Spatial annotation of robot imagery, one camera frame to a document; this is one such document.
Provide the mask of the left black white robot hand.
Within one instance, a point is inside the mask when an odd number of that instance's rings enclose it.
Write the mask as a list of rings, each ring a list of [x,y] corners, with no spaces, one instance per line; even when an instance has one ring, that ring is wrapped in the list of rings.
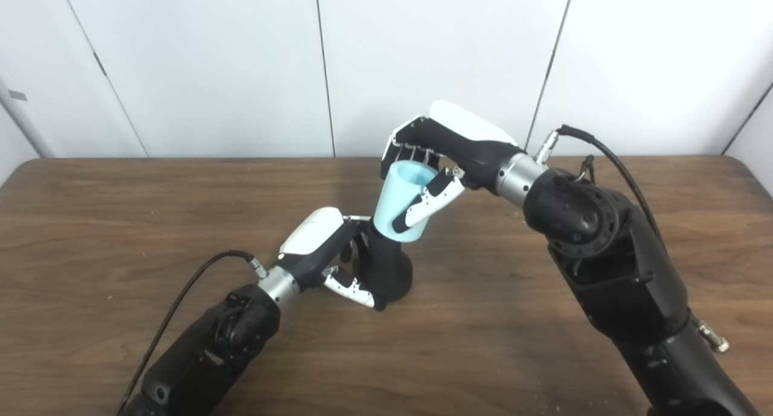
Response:
[[[367,251],[365,230],[370,216],[345,216],[336,207],[313,211],[281,245],[274,267],[281,269],[293,295],[324,286],[343,298],[376,311],[386,303],[353,272],[335,265]]]

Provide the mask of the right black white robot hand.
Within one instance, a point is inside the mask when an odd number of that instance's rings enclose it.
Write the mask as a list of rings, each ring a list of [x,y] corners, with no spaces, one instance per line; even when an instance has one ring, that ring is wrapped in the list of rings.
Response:
[[[434,177],[378,231],[403,234],[427,221],[466,190],[495,185],[504,166],[524,152],[508,133],[455,103],[436,101],[428,116],[417,116],[395,128],[381,157],[381,179],[400,161],[418,162],[434,171]]]

